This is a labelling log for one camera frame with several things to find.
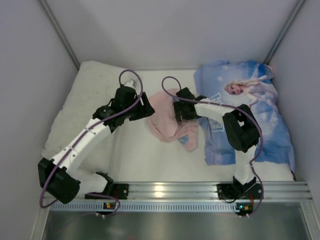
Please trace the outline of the pink pillowcase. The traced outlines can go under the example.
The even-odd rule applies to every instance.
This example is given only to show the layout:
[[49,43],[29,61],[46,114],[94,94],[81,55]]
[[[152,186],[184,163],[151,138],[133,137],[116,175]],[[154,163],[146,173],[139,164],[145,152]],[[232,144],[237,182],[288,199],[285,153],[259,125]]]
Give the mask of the pink pillowcase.
[[179,141],[187,152],[197,148],[198,127],[197,120],[177,122],[174,99],[164,91],[148,98],[155,113],[146,122],[151,134],[162,142]]

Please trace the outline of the white pillow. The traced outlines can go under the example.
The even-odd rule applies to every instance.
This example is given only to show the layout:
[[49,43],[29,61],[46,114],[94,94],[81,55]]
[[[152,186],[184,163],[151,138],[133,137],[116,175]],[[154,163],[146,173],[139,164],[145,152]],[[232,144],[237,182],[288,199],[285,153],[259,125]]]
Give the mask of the white pillow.
[[[115,96],[119,83],[136,79],[133,73],[121,74],[122,71],[120,67],[96,61],[81,64],[62,110],[51,126],[41,152],[42,157],[50,159],[59,153],[87,125],[96,109],[106,105]],[[132,163],[138,157],[138,148],[147,133],[145,119],[125,121],[94,148],[82,162],[82,168],[118,178],[123,164]]]

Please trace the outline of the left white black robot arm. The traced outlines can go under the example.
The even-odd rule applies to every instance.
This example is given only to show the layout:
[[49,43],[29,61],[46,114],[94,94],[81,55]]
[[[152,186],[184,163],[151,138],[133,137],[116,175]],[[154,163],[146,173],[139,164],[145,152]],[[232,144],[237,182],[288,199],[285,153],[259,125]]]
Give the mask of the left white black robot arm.
[[89,153],[125,120],[136,121],[154,113],[145,92],[138,96],[133,86],[121,85],[110,103],[95,111],[69,145],[51,159],[40,160],[37,166],[40,187],[63,204],[79,195],[109,195],[114,183],[111,177],[103,172],[76,177],[77,169]]

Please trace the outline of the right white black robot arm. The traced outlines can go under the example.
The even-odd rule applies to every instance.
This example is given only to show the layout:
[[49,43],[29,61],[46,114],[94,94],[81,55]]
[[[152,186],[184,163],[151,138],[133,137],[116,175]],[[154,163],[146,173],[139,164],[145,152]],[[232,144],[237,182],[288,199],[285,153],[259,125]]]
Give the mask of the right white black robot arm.
[[250,108],[210,102],[204,96],[194,96],[188,88],[176,93],[173,103],[177,122],[205,117],[222,124],[227,140],[235,153],[235,173],[231,183],[219,183],[218,197],[228,203],[240,199],[261,199],[263,188],[257,177],[253,160],[261,131]]

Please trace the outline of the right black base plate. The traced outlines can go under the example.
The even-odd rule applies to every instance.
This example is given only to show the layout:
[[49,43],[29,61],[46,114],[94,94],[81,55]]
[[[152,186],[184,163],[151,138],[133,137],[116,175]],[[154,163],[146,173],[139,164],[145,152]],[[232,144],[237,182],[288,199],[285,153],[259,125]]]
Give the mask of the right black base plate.
[[259,183],[253,185],[220,183],[217,185],[217,193],[220,200],[233,203],[236,200],[259,200],[263,190]]

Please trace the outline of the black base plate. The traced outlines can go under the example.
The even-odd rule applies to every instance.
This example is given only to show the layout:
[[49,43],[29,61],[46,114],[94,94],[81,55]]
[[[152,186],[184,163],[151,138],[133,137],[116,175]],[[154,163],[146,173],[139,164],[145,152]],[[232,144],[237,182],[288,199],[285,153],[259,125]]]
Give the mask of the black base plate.
[[85,195],[85,199],[109,199],[127,200],[130,185],[127,183],[110,183],[103,192],[92,192]]
[[263,190],[259,183],[253,185],[220,183],[217,185],[217,193],[220,200],[233,203],[236,200],[259,200]]

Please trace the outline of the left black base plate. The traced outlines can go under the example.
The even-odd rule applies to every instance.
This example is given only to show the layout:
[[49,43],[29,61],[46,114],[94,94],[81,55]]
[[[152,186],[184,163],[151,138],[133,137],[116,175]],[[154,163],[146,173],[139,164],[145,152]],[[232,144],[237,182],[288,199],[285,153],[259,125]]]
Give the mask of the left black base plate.
[[85,199],[109,199],[127,200],[130,185],[127,183],[110,183],[103,192],[92,192],[85,195]]

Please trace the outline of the left aluminium frame post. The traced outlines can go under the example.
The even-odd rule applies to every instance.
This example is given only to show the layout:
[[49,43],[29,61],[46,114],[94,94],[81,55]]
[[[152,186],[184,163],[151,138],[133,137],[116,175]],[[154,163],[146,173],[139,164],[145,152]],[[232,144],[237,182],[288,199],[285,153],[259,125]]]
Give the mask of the left aluminium frame post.
[[48,19],[50,25],[52,26],[55,34],[59,38],[63,48],[65,49],[67,55],[69,56],[70,60],[72,61],[73,65],[77,70],[80,69],[80,61],[78,60],[69,40],[67,39],[61,25],[59,24],[53,10],[51,9],[50,5],[46,0],[36,0],[40,8],[42,9],[44,15]]

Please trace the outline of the aluminium frame post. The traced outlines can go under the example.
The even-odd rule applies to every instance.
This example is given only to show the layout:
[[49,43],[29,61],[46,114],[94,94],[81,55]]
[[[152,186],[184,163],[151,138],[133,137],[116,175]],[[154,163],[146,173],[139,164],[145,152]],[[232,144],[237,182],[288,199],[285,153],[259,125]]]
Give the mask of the aluminium frame post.
[[264,58],[263,63],[264,64],[269,64],[276,54],[278,48],[282,44],[283,40],[285,39],[287,33],[289,32],[290,28],[293,26],[295,20],[301,13],[302,9],[306,5],[308,0],[297,0],[296,3],[294,4],[293,9],[290,11],[288,17],[286,18],[284,24],[282,25],[279,33],[277,34],[270,50],[268,51],[266,57]]
[[72,61],[73,65],[77,70],[80,69],[80,61],[78,60],[69,40],[67,39],[61,25],[59,24],[53,10],[51,9],[50,5],[46,0],[36,0],[40,8],[42,9],[44,15],[48,19],[50,25],[52,26],[55,34],[59,38],[63,48],[65,49],[67,55],[69,56],[70,60]]

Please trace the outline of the aluminium mounting rail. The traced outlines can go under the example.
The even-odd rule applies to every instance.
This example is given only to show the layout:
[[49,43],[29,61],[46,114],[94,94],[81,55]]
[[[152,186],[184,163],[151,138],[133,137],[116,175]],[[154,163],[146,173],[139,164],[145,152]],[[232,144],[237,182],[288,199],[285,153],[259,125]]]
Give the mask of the aluminium mounting rail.
[[[218,197],[217,185],[229,182],[116,182],[129,184],[127,201],[224,201]],[[267,181],[261,185],[259,200],[269,202],[304,202],[313,199],[306,182]]]

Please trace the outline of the right aluminium frame post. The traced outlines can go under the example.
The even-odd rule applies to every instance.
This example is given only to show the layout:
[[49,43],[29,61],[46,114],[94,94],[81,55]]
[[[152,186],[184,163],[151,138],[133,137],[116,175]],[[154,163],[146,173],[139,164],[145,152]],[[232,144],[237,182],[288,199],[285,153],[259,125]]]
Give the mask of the right aluminium frame post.
[[278,48],[282,44],[283,40],[285,39],[287,33],[289,32],[290,28],[293,26],[295,20],[301,13],[302,9],[306,5],[308,0],[297,0],[296,3],[294,4],[293,9],[290,11],[288,17],[286,18],[284,24],[282,25],[279,33],[277,34],[270,50],[268,51],[266,57],[264,58],[263,63],[264,64],[269,64],[276,54]]

